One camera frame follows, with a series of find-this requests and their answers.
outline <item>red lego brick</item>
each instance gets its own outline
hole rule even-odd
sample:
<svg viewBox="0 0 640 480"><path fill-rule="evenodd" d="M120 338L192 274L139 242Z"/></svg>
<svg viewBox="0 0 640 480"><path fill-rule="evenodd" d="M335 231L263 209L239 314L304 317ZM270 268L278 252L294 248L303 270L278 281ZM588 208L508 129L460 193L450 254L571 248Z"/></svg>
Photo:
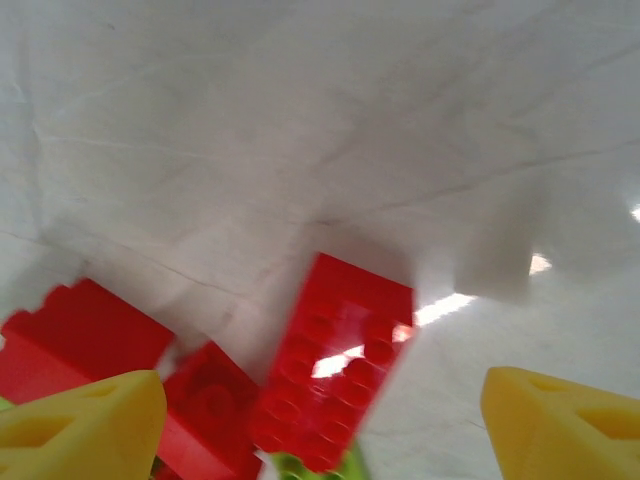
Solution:
<svg viewBox="0 0 640 480"><path fill-rule="evenodd" d="M182 480L176 472L168 466L162 465L156 472L151 474L152 480Z"/></svg>
<svg viewBox="0 0 640 480"><path fill-rule="evenodd" d="M0 396L13 403L152 369L174 334L97 283L58 286L2 327Z"/></svg>
<svg viewBox="0 0 640 480"><path fill-rule="evenodd" d="M412 297L409 287L319 254L251 416L255 444L317 473L335 469L411 336ZM336 371L320 371L333 359Z"/></svg>
<svg viewBox="0 0 640 480"><path fill-rule="evenodd" d="M209 342L165 381L168 415L158 456L184 480L254 480L248 416L258 386Z"/></svg>

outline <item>lego brick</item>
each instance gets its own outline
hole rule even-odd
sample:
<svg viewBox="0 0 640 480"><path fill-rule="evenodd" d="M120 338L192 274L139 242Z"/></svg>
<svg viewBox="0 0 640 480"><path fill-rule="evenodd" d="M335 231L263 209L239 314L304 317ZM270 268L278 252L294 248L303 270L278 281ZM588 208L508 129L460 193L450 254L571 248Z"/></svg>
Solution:
<svg viewBox="0 0 640 480"><path fill-rule="evenodd" d="M167 465L158 462L151 470L149 480L182 480L176 472L171 470Z"/></svg>
<svg viewBox="0 0 640 480"><path fill-rule="evenodd" d="M13 407L13 403L11 403L9 400L0 397L0 412L2 410L7 410L9 408Z"/></svg>
<svg viewBox="0 0 640 480"><path fill-rule="evenodd" d="M3 480L146 480L167 413L153 371L130 372L0 413Z"/></svg>
<svg viewBox="0 0 640 480"><path fill-rule="evenodd" d="M274 453L271 458L283 480L369 480L369 472L357 443L347 450L340 466L325 473L314 473L288 453Z"/></svg>
<svg viewBox="0 0 640 480"><path fill-rule="evenodd" d="M56 287L33 313L15 313L2 335L0 395L17 404L152 369L174 340L170 330L89 279Z"/></svg>
<svg viewBox="0 0 640 480"><path fill-rule="evenodd" d="M409 287L319 254L251 417L255 444L335 469L412 331Z"/></svg>
<svg viewBox="0 0 640 480"><path fill-rule="evenodd" d="M505 480L640 478L640 400L502 367L481 406Z"/></svg>
<svg viewBox="0 0 640 480"><path fill-rule="evenodd" d="M262 462L247 433L258 386L215 344L165 381L169 404L158 456L184 480L253 480Z"/></svg>

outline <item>crease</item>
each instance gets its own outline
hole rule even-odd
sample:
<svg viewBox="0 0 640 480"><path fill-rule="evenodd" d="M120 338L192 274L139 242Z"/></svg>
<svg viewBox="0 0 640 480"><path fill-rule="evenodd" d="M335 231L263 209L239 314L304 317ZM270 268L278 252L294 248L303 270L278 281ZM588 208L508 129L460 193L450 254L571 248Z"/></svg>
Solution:
<svg viewBox="0 0 640 480"><path fill-rule="evenodd" d="M78 95L77 97L72 98L71 100L69 100L66 104L58 107L52 114L50 118L60 118L64 115L66 115L69 111L72 111L73 109L77 108L80 104L82 104L84 101L86 100L90 100L93 98L99 98L102 95L105 95L109 92L111 92L112 90L115 90L123 85L125 85L127 82L131 81L131 80L135 80L137 78L143 77L145 75L148 75L149 73L154 73L157 72L159 70L162 70L165 67L168 67L174 63L178 63L184 60L201 60L201 59L216 59L216 58L222 58L227 56L227 54L224 53L217 53L217 54L210 54L210 53L202 53L202 54L184 54L184 55L178 55L177 57L174 58L170 58L168 60L163 60L161 62L158 63L152 63L151 65L145 65L143 67L141 67L140 69L138 69L137 71L126 75L122 78L118 78L116 80L112 80L110 82L108 82L107 84L103 85L102 87L100 87L98 90L95 91L91 91L91 92L86 92L83 94Z"/></svg>
<svg viewBox="0 0 640 480"><path fill-rule="evenodd" d="M39 168L42 159L42 145L40 136L35 126L35 110L33 105L33 92L31 89L31 66L29 55L28 25L24 8L18 6L18 17L21 34L15 51L16 86L24 99L22 102L26 108L27 123L24 125L26 132L22 139L22 155L28 165L26 178L30 184L29 204L35 230L38 234L43 227L43 190L39 179Z"/></svg>
<svg viewBox="0 0 640 480"><path fill-rule="evenodd" d="M186 152L182 150L175 150L169 147L163 147L162 145L132 145L128 143L119 143L119 142L110 142L107 140L92 140L90 138L81 138L81 137L58 137L58 136L49 136L42 137L43 143L53 143L53 142L70 142L77 143L80 145L91 145L96 147L107 147L107 148L121 148L127 150L152 150L157 152L166 153L168 155L175 155L181 157L189 157L196 158L200 160L212 160L213 157L208 155L203 155L200 153Z"/></svg>
<svg viewBox="0 0 640 480"><path fill-rule="evenodd" d="M155 258L149 257L148 255L145 255L145 254L143 254L143 253L139 252L138 250L135 250L135 249L133 249L131 247L119 244L117 242L112 242L112 243L115 243L116 245L124 248L125 250L128 250L129 252L132 252L132 253L135 253L136 255L139 255L140 257L142 257L145 260L151 262L152 264L154 264L154 265L156 265L158 267L164 268L165 270L168 270L168 271L170 271L172 273L175 273L176 275L179 275L182 278L184 278L186 280L189 280L189 281L191 281L191 282L193 282L193 283L195 283L197 285L200 285L200 286L206 287L206 288L212 288L214 290L218 290L218 291L220 291L222 293L226 293L226 294L232 295L234 297L241 297L242 296L242 294L240 294L238 292L234 292L232 290L224 288L224 287L222 287L220 285L217 285L215 283L205 282L203 280L199 280L199 279L197 279L195 277L192 277L191 275L187 275L187 274L181 272L180 270L177 270L177 269L175 269L173 267L170 267L170 266L166 265L165 263L163 263L163 262L161 262L159 260L156 260Z"/></svg>
<svg viewBox="0 0 640 480"><path fill-rule="evenodd" d="M619 150L621 148L627 147L627 146L632 146L632 145L638 145L640 144L640 137L633 139L633 140L629 140L629 141L625 141L622 142L620 144L616 144L604 149L600 149L600 150L583 150L580 152L573 152L573 153L567 153L564 155L554 155L554 156L550 156L550 157L546 157L546 158L535 158L535 159L531 159L525 162L521 162L518 163L517 165L511 165L508 167L504 167L501 169L497 169L494 170L493 172L490 172L486 175L480 175L478 177L476 177L475 179L471 179L468 182L459 184L459 185L454 185L451 187L447 187L447 188L443 188L440 190L435 190L432 192L428 192L425 194L421 194L412 198L408 198L408 199L404 199L404 200L399 200L399 201L395 201L395 202L389 202L389 203L385 203L383 205L378 205L376 207L370 208L370 209L366 209L366 210L361 210L360 212L356 212L354 214L342 217L342 218L329 218L329 219L324 219L322 221L323 225L326 226L330 226L330 227L335 227L338 225L344 225L344 224L349 224L352 223L354 221L357 221L365 216L371 215L373 213L380 213L380 212L386 212L389 210L395 210L398 208L403 208L403 207L407 207L413 203L417 203L417 202L424 202L424 203L428 203L437 199L441 199L444 197L447 197L449 195L453 195L456 193L463 193L463 192L467 192L467 191L471 191L474 190L478 187L480 187L481 185L494 181L496 179L502 178L502 177L507 177L516 173L521 173L521 172L525 172L528 170L532 170L532 169L536 169L536 168L542 168L542 167L547 167L547 166L551 166L551 165L556 165L556 164L560 164L562 162L568 161L568 160L574 160L577 158L583 158L583 157L592 157L592 156L597 156L597 155L603 155L606 153L611 153L614 152L616 150Z"/></svg>
<svg viewBox="0 0 640 480"><path fill-rule="evenodd" d="M571 85L572 83L576 82L583 76L587 75L592 70L596 70L598 68L609 65L610 63L613 63L617 60L620 60L628 55L632 55L633 53L636 53L638 50L640 50L640 41L635 42L631 45L628 45L627 47L622 48L617 52L610 53L608 55L605 55L602 58L599 58L597 60L594 60L593 62L588 63L585 67L579 69L577 72L567 75L567 78L560 79L557 82L553 82L552 85L550 85L543 92L537 95L536 98L533 99L531 102L529 102L527 105L514 111L509 116L509 118L515 120L529 114L530 112L540 107L541 105L544 105L547 101L553 98L553 96L556 94L558 90L568 85Z"/></svg>

